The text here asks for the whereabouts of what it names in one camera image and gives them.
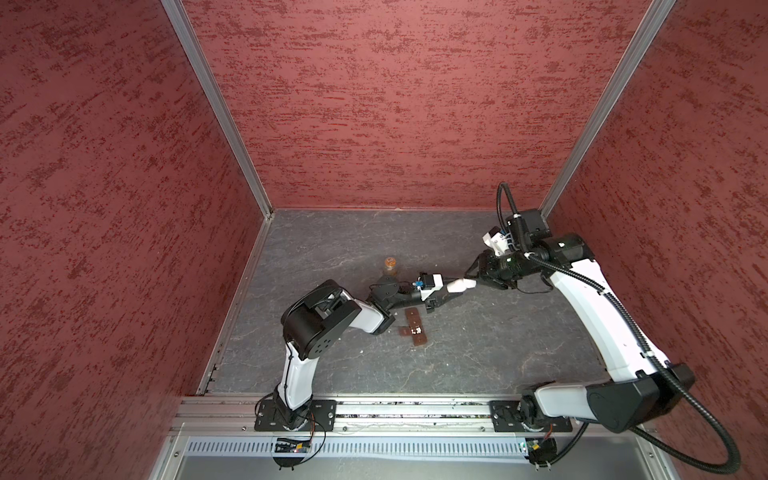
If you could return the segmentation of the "small white pill bottle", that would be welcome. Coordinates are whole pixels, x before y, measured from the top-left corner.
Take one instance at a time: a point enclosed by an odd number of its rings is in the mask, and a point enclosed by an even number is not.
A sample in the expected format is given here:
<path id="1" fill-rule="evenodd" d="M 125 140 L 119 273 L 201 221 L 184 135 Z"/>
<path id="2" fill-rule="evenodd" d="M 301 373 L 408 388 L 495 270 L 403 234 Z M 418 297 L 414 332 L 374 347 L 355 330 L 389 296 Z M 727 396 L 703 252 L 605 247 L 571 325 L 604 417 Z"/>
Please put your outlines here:
<path id="1" fill-rule="evenodd" d="M 474 279 L 459 278 L 449 281 L 445 288 L 448 293 L 462 294 L 467 290 L 474 289 L 477 285 L 477 281 Z"/>

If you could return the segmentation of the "red weekly pill organizer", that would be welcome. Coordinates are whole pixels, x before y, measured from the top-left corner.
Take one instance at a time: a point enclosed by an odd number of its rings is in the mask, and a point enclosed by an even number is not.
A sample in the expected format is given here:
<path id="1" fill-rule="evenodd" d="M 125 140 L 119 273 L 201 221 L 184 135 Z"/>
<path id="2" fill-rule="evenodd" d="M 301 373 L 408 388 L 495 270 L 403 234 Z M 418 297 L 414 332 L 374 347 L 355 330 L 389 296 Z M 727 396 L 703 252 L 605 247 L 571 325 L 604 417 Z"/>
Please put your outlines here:
<path id="1" fill-rule="evenodd" d="M 398 329 L 402 337 L 409 337 L 414 346 L 423 346 L 428 338 L 423 327 L 420 311 L 415 307 L 406 308 L 403 313 L 406 324 Z"/>

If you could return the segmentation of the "clear pill bottle gold lid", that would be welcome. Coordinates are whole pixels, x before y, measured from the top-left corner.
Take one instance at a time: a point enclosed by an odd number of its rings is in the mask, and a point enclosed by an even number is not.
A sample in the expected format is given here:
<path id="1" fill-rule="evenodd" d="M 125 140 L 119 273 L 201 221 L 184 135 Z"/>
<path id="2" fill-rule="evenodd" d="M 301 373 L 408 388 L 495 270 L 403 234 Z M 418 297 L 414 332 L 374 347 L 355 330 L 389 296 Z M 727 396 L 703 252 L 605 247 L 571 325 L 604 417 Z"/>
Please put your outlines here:
<path id="1" fill-rule="evenodd" d="M 396 276 L 397 275 L 397 260 L 395 257 L 387 257 L 384 261 L 384 269 L 383 272 L 385 275 L 388 276 Z"/>

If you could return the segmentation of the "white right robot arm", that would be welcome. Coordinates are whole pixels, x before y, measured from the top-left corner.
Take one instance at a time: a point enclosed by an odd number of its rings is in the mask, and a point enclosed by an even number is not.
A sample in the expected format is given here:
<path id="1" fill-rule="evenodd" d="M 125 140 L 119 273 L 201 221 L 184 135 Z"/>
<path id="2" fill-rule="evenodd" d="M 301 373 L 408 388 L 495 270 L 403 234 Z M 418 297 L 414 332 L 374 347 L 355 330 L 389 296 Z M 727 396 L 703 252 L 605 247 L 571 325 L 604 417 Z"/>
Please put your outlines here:
<path id="1" fill-rule="evenodd" d="M 615 307 L 594 254 L 576 234 L 542 238 L 532 246 L 538 261 L 514 251 L 509 236 L 497 228 L 483 237 L 486 250 L 478 255 L 469 274 L 484 285 L 506 290 L 538 274 L 569 302 L 596 346 L 609 379 L 603 383 L 539 385 L 523 393 L 518 417 L 538 430 L 559 417 L 597 423 L 614 433 L 624 432 L 669 413 L 682 399 L 671 375 L 691 388 L 695 375 L 683 364 L 672 364 L 638 327 L 627 324 Z"/>

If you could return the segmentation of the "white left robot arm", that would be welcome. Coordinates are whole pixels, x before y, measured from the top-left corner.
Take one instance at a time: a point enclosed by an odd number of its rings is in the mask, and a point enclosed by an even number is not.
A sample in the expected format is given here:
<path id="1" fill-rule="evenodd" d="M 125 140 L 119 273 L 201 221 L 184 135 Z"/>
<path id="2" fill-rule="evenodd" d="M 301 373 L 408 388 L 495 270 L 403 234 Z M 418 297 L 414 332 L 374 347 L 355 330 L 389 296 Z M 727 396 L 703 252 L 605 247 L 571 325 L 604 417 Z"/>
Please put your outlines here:
<path id="1" fill-rule="evenodd" d="M 422 273 L 412 282 L 384 275 L 361 300 L 329 279 L 297 300 L 280 319 L 285 363 L 273 393 L 287 428 L 297 430 L 309 421 L 318 359 L 344 331 L 380 335 L 396 320 L 397 311 L 422 305 L 431 312 L 476 286 L 475 280 L 440 274 Z"/>

